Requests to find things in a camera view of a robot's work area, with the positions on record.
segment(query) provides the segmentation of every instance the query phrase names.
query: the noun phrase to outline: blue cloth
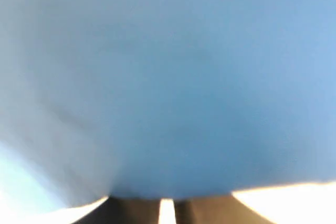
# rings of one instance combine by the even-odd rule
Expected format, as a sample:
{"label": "blue cloth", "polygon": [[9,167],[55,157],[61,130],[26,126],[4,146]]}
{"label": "blue cloth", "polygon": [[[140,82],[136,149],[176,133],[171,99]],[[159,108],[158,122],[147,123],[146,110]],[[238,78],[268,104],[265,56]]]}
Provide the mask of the blue cloth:
{"label": "blue cloth", "polygon": [[0,6],[2,141],[69,205],[336,178],[335,0]]}

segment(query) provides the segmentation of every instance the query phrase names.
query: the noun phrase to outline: light blue surface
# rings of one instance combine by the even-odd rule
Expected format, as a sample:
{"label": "light blue surface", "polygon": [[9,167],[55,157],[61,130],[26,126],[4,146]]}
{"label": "light blue surface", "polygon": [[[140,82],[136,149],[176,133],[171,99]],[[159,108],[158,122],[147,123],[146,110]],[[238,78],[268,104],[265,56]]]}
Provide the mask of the light blue surface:
{"label": "light blue surface", "polygon": [[336,0],[0,6],[7,144],[68,204],[336,179]]}

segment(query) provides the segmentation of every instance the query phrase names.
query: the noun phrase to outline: blue fabric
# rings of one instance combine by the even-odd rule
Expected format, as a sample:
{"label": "blue fabric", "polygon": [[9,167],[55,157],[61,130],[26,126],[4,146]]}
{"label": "blue fabric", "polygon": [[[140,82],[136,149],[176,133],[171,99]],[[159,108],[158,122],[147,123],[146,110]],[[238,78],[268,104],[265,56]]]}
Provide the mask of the blue fabric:
{"label": "blue fabric", "polygon": [[336,178],[336,0],[0,6],[3,141],[70,204]]}

